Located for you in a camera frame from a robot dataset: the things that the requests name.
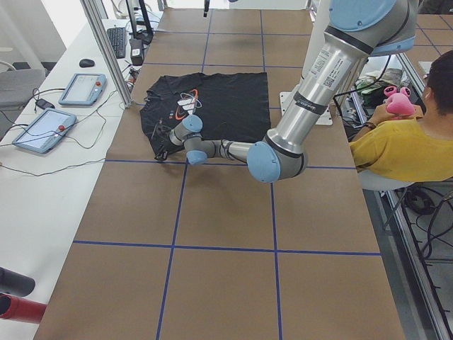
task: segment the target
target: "black hair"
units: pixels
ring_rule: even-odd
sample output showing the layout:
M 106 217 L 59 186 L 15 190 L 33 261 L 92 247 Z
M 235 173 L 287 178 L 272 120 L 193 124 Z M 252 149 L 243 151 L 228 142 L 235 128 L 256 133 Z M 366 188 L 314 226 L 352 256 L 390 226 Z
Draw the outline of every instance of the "black hair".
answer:
M 434 93 L 440 115 L 453 114 L 453 50 L 438 57 L 430 68 L 427 86 Z

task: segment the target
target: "black keyboard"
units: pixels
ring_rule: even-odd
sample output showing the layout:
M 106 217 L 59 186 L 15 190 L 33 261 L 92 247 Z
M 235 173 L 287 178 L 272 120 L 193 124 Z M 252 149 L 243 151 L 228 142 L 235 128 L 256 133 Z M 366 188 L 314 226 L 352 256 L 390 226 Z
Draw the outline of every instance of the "black keyboard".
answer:
M 126 57 L 126 27 L 108 28 L 107 36 L 110 40 L 110 44 L 112 44 L 116 59 Z

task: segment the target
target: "person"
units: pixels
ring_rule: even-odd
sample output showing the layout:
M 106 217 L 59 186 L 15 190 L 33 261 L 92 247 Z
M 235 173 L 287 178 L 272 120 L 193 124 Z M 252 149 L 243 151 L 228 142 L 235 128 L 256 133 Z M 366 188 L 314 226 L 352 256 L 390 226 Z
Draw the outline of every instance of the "person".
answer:
M 423 0 L 419 14 L 453 14 L 453 0 Z
M 398 181 L 443 181 L 453 176 L 453 50 L 431 65 L 423 91 L 426 107 L 408 119 L 391 120 L 385 105 L 357 133 L 350 148 L 358 171 Z

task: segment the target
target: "tablet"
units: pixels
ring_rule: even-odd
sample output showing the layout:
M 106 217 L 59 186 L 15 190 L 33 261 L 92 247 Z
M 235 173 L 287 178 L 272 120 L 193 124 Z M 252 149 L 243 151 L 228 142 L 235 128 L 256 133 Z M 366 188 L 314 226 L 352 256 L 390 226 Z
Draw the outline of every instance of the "tablet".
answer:
M 58 103 L 63 106 L 91 106 L 101 95 L 105 81 L 104 74 L 75 73 Z
M 72 113 L 46 108 L 13 141 L 13 145 L 45 154 L 70 130 L 77 117 Z

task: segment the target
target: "red cup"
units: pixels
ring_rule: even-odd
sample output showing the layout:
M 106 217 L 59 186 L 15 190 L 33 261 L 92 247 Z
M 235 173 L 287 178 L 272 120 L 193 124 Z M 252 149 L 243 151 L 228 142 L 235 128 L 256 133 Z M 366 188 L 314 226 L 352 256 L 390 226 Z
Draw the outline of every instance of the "red cup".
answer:
M 46 307 L 43 303 L 0 294 L 0 319 L 39 324 Z

